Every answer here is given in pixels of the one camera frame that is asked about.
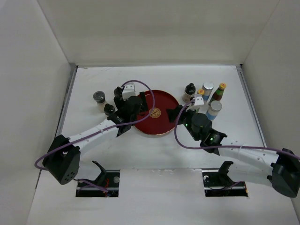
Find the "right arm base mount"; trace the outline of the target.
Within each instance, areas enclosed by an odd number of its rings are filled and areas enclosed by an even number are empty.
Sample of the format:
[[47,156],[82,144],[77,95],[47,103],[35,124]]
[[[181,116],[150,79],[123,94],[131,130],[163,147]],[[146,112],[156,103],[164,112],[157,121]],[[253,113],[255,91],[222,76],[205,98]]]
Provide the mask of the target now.
[[202,169],[206,197],[248,197],[246,183],[234,182],[228,176],[232,161],[225,161],[220,168]]

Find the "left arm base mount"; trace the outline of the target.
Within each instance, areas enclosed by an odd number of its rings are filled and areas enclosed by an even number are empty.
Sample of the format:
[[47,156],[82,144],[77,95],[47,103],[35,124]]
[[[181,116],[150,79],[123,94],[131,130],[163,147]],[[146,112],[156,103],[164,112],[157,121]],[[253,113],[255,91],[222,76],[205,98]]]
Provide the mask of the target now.
[[77,175],[76,197],[118,197],[120,185],[120,170],[106,170],[97,161],[92,161],[95,166],[86,166]]

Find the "brown spice jar black cap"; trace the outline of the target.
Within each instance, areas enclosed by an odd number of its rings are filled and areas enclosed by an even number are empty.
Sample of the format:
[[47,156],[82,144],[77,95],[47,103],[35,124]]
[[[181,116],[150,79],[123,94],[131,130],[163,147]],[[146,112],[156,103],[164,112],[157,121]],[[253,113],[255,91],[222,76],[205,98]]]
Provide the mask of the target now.
[[195,91],[196,91],[195,85],[193,83],[188,84],[185,87],[185,91],[184,91],[184,94],[182,96],[182,100],[185,103],[191,101],[195,96]]

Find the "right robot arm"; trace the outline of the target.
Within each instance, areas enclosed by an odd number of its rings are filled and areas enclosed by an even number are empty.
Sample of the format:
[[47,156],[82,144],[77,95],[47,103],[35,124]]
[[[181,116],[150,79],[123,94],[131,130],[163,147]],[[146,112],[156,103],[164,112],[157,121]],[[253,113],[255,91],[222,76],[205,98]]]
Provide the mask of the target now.
[[225,161],[218,170],[217,180],[222,185],[246,181],[272,187],[278,193],[295,198],[300,189],[300,158],[289,149],[246,146],[242,143],[225,144],[225,133],[212,128],[212,121],[203,113],[191,109],[190,104],[167,109],[169,122],[184,125],[195,141],[198,150],[209,154],[233,158],[238,165]]

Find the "red sauce bottle yellow cap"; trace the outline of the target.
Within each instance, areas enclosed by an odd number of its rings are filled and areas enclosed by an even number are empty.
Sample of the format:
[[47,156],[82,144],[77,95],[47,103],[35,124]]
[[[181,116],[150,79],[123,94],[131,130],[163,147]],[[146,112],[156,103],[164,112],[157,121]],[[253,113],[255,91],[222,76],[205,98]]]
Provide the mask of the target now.
[[225,83],[220,83],[219,87],[216,89],[216,91],[213,93],[210,101],[209,101],[209,105],[213,102],[213,101],[220,101],[223,97],[223,93],[225,91],[226,88],[226,84]]

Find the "small jar black cap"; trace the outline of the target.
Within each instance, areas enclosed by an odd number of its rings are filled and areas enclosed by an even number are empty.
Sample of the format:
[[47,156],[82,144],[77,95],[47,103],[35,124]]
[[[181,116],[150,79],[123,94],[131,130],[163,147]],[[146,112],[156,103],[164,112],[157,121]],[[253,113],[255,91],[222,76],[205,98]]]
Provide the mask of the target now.
[[111,104],[105,104],[104,113],[106,116],[110,116],[115,113],[115,107]]

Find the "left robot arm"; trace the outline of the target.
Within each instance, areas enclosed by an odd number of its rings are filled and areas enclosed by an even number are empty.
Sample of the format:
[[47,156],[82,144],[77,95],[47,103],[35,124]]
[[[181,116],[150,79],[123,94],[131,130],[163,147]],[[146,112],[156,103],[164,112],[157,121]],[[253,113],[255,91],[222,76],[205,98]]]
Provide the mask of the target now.
[[84,172],[90,168],[81,164],[81,156],[129,131],[138,122],[138,114],[149,110],[145,93],[136,94],[132,82],[117,87],[113,100],[117,110],[100,124],[80,134],[71,137],[59,135],[53,140],[42,165],[61,185],[84,178]]

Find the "silver cap blue label jar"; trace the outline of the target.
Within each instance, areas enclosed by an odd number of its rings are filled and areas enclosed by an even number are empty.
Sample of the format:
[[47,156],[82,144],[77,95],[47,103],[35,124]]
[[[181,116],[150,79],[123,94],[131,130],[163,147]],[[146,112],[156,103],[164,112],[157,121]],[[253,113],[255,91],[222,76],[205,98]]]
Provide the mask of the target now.
[[207,102],[211,95],[211,92],[214,89],[213,82],[204,82],[202,85],[202,89],[204,90],[204,93],[202,94],[203,100],[204,102]]

